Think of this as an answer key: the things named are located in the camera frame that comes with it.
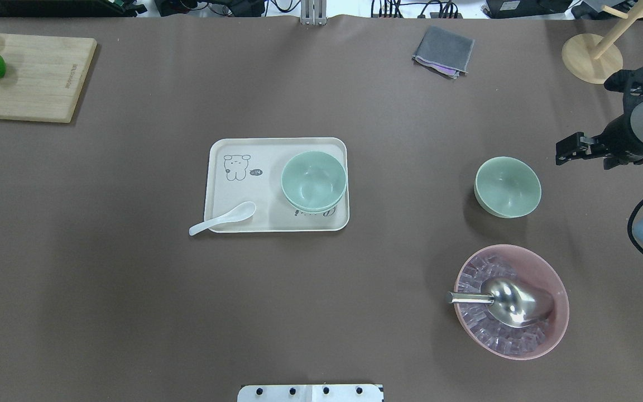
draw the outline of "gray towel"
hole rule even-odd
[[[413,60],[452,79],[459,73],[468,74],[468,61],[475,39],[431,26],[421,39]]]

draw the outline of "green bowl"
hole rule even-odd
[[[303,152],[291,158],[281,172],[281,190],[302,212],[332,209],[347,190],[347,171],[326,152]]]
[[[531,213],[543,195],[538,175],[525,163],[511,157],[494,157],[481,165],[473,190],[485,211],[506,218]]]

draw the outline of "scoop handle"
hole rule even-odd
[[[493,303],[495,303],[495,299],[490,295],[484,295],[482,293],[448,292],[448,293],[446,293],[446,303],[449,303],[449,304],[456,304],[456,303],[493,304]]]

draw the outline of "rectangular tray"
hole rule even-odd
[[[210,148],[204,220],[221,216],[244,201],[257,205],[242,222],[219,224],[216,233],[338,231],[349,222],[349,186],[336,207],[303,213],[284,198],[281,171],[294,155],[322,151],[347,170],[347,146],[338,138],[228,138]]]

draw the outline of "cutting board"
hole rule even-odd
[[[95,50],[91,38],[0,33],[0,119],[71,122]]]

